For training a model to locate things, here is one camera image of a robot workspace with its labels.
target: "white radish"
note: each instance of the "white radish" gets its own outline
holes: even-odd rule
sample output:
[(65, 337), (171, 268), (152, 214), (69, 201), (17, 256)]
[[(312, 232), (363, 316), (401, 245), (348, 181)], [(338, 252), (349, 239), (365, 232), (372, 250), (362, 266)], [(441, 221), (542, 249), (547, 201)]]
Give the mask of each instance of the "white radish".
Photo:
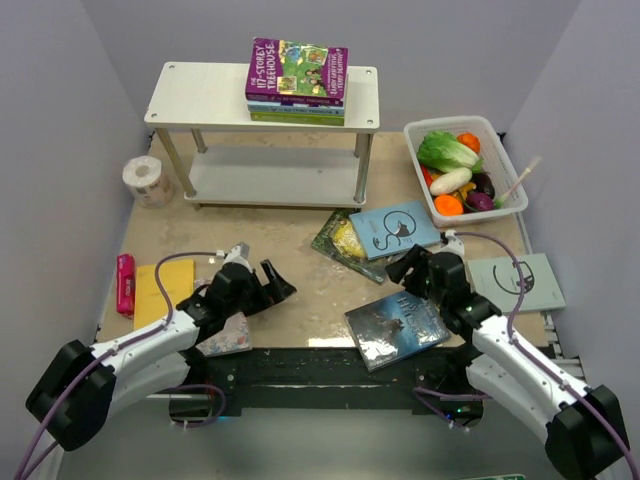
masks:
[(471, 170), (466, 167), (456, 168), (436, 178), (431, 184), (431, 187), (429, 187), (429, 192), (434, 197), (455, 192), (460, 187), (464, 187), (469, 183), (472, 175)]

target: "lettuce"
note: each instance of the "lettuce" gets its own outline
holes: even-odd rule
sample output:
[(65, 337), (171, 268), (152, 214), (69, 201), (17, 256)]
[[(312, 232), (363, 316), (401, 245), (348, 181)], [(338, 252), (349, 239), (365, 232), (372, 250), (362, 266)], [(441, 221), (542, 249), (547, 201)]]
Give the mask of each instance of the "lettuce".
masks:
[(460, 167), (469, 168), (473, 173), (482, 172), (482, 158), (449, 132), (429, 132), (416, 156), (425, 167), (444, 173)]

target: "lower shelf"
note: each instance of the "lower shelf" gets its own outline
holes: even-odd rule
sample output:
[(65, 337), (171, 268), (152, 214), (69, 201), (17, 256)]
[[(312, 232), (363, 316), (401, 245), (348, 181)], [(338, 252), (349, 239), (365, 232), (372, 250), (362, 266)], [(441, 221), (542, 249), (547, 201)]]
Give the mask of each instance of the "lower shelf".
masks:
[(212, 146), (193, 158), (194, 203), (361, 207), (358, 158), (324, 148)]

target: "yellow folder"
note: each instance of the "yellow folder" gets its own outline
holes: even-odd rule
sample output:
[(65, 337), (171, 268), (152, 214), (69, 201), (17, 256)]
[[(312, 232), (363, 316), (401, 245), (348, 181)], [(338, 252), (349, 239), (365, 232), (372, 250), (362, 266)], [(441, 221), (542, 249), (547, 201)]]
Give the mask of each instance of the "yellow folder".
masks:
[[(167, 304), (156, 285), (155, 268), (155, 265), (143, 265), (136, 269), (134, 330), (160, 320), (167, 314)], [(160, 280), (174, 307), (193, 293), (195, 274), (195, 262), (189, 258), (163, 263), (160, 267)]]

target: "book title text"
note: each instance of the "book title text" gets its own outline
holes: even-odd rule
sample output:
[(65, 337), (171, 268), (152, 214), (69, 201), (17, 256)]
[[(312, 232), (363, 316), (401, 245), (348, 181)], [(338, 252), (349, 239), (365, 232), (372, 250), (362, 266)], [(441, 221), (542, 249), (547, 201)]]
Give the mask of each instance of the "book title text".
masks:
[(418, 322), (418, 320), (414, 316), (415, 313), (420, 314), (419, 312), (416, 312), (416, 310), (419, 307), (424, 308), (425, 305), (412, 303), (407, 299), (407, 297), (398, 298), (398, 305), (400, 306), (400, 310), (402, 311), (402, 314), (404, 315), (404, 318), (406, 319), (407, 324), (409, 325), (409, 328), (411, 328), (413, 333), (415, 333), (415, 335), (416, 335), (416, 337), (418, 339), (418, 343), (421, 344), (423, 342), (428, 341), (428, 339), (430, 337), (429, 332), (424, 328), (423, 325), (421, 325)]
[(267, 43), (263, 46), (256, 45), (256, 69), (258, 78), (255, 86), (258, 88), (276, 88), (276, 46)]
[(329, 95), (344, 91), (344, 54), (340, 49), (329, 54)]

